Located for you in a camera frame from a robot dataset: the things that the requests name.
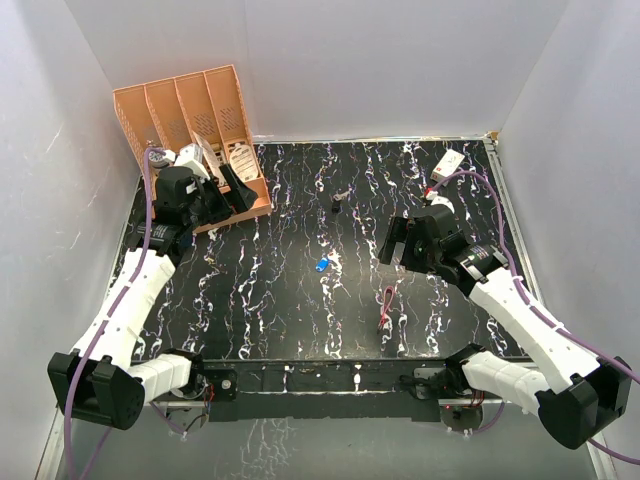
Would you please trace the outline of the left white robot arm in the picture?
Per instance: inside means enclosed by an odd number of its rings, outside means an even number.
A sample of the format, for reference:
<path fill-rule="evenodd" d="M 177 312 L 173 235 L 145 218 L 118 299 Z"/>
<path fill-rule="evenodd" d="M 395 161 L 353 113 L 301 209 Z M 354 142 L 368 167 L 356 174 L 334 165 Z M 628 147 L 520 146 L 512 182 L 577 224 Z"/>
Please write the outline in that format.
<path fill-rule="evenodd" d="M 120 275 L 99 313 L 71 351 L 54 354 L 47 366 L 67 420 L 127 430 L 144 405 L 168 392 L 175 390 L 186 399 L 204 392 L 207 376 L 200 355 L 170 349 L 141 364 L 133 364 L 132 355 L 194 231 L 253 207 L 256 192 L 230 165 L 220 171 L 227 192 L 186 166 L 167 167 L 157 175 L 156 199 L 132 236 Z"/>

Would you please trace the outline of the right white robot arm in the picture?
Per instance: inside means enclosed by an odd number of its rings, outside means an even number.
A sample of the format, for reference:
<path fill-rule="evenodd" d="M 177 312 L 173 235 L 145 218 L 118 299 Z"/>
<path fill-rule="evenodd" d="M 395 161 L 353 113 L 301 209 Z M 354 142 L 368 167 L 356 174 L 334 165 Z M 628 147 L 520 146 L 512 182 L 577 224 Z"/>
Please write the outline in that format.
<path fill-rule="evenodd" d="M 404 378 L 403 383 L 460 397 L 474 390 L 494 394 L 535 414 L 550 436 L 571 450 L 625 413 L 632 382 L 629 365 L 570 339 L 562 324 L 530 298 L 503 252 L 467 240 L 451 208 L 434 204 L 419 217 L 392 217 L 379 261 L 390 264 L 398 244 L 403 246 L 402 267 L 434 274 L 457 287 L 493 317 L 535 364 L 522 367 L 469 344 L 448 357 L 440 372 Z"/>

